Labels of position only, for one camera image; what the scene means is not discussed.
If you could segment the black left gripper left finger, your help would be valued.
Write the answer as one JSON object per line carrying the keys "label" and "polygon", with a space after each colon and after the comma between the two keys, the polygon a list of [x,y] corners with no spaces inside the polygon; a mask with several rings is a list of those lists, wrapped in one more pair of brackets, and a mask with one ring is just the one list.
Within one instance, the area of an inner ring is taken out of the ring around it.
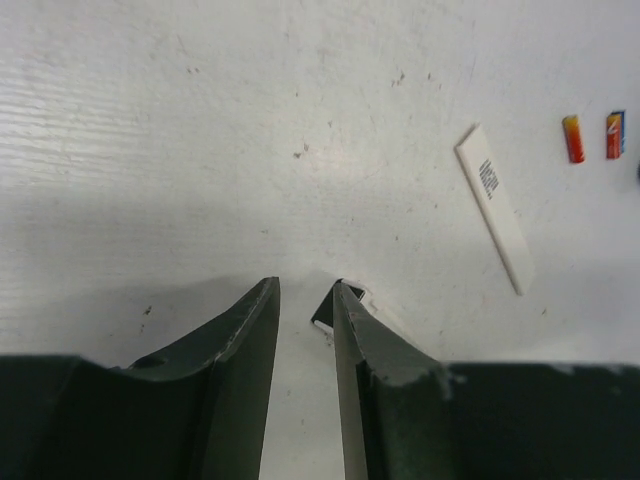
{"label": "black left gripper left finger", "polygon": [[1,359],[5,479],[255,479],[280,283],[127,368],[78,356]]}

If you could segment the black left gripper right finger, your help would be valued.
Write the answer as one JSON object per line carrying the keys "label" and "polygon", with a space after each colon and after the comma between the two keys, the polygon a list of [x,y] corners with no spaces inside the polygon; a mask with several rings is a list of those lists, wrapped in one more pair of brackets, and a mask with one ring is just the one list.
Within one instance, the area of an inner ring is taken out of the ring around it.
{"label": "black left gripper right finger", "polygon": [[639,369],[441,363],[356,302],[334,320],[349,479],[635,479]]}

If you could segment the white remote control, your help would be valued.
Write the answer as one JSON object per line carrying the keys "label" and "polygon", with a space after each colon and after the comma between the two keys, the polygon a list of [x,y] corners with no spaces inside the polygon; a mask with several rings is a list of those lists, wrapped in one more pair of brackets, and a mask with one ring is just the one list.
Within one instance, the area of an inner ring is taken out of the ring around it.
{"label": "white remote control", "polygon": [[336,315],[347,318],[356,302],[365,308],[371,303],[372,298],[371,291],[364,285],[346,278],[339,278],[329,288],[312,314],[310,322],[324,333],[327,341],[331,341],[334,338]]}

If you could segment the white battery cover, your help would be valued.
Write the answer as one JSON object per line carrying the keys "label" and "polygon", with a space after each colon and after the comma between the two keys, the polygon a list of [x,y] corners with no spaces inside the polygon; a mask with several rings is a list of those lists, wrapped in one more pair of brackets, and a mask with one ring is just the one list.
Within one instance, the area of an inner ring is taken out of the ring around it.
{"label": "white battery cover", "polygon": [[516,294],[524,296],[535,278],[533,257],[480,124],[469,129],[455,146],[455,153],[509,280]]}

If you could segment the blue AAA battery pair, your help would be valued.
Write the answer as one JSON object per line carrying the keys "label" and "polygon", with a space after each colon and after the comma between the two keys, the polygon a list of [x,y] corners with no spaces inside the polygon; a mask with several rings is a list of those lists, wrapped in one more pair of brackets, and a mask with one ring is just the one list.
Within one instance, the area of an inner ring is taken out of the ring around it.
{"label": "blue AAA battery pair", "polygon": [[626,151],[626,110],[620,110],[620,152]]}

